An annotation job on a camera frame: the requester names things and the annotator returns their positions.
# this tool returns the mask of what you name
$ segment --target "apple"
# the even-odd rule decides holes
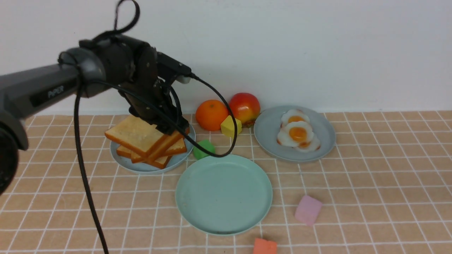
[[[229,102],[229,107],[234,117],[242,122],[244,128],[253,126],[260,114],[259,101],[256,96],[249,93],[235,94]]]

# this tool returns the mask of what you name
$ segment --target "fried egg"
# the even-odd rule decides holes
[[[282,146],[305,146],[314,138],[312,127],[307,122],[290,122],[282,127],[277,136],[278,144]]]
[[[309,117],[299,109],[290,109],[289,111],[285,112],[281,116],[281,122],[282,122],[281,127],[284,127],[291,122],[307,122],[309,124],[311,123]]]
[[[319,140],[319,138],[317,138],[317,135],[314,134],[314,138],[312,139],[311,142],[304,144],[304,145],[299,145],[294,148],[295,148],[295,150],[302,152],[302,153],[314,152],[314,151],[320,149],[320,140]]]

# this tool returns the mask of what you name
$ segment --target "plate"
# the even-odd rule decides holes
[[[276,142],[281,126],[281,116],[295,108],[302,110],[309,117],[313,132],[317,134],[321,143],[319,150],[301,153]],[[315,161],[324,157],[331,152],[336,142],[334,127],[323,115],[299,106],[279,106],[263,111],[254,124],[254,135],[259,145],[272,157],[295,163]]]
[[[196,140],[195,129],[193,128],[192,125],[190,125],[190,133],[188,134],[188,136],[193,140]],[[184,141],[185,146],[187,147],[187,151],[184,152],[183,154],[178,154],[171,157],[168,164],[166,165],[166,168],[164,169],[159,169],[146,163],[132,163],[130,159],[117,155],[116,149],[119,147],[119,144],[113,141],[110,144],[110,152],[112,154],[113,159],[116,162],[118,162],[121,166],[123,166],[124,168],[131,172],[134,172],[136,174],[162,174],[177,168],[182,162],[184,162],[188,158],[188,156],[193,150],[193,145],[187,139],[185,139]]]
[[[186,221],[211,235],[237,235],[267,215],[273,190],[257,164],[238,155],[205,157],[190,165],[176,187]]]

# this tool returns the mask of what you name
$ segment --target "gray plate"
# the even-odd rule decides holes
[[[190,133],[188,134],[188,136],[193,140],[196,140],[195,129],[193,129],[192,125],[190,125]],[[115,142],[111,142],[110,152],[116,162],[118,162],[121,166],[123,166],[124,168],[131,172],[134,172],[136,174],[162,174],[164,172],[175,169],[177,166],[179,166],[182,162],[184,162],[188,158],[188,155],[190,155],[190,153],[193,150],[193,145],[186,139],[185,145],[187,147],[187,151],[183,154],[174,155],[169,160],[166,168],[164,169],[159,169],[146,163],[132,163],[130,159],[117,155],[116,149],[119,147],[119,144]]]
[[[302,110],[309,117],[312,129],[321,142],[319,150],[301,153],[291,147],[281,146],[276,142],[281,126],[281,116],[294,108]],[[323,115],[299,106],[279,106],[263,111],[254,125],[254,135],[259,145],[272,157],[296,163],[322,158],[331,152],[336,142],[334,127]]]

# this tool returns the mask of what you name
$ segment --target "yellow cube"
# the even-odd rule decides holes
[[[237,135],[242,132],[242,122],[235,119],[237,122]],[[221,123],[221,132],[223,135],[234,138],[234,122],[232,121],[232,116],[226,117],[226,119]]]

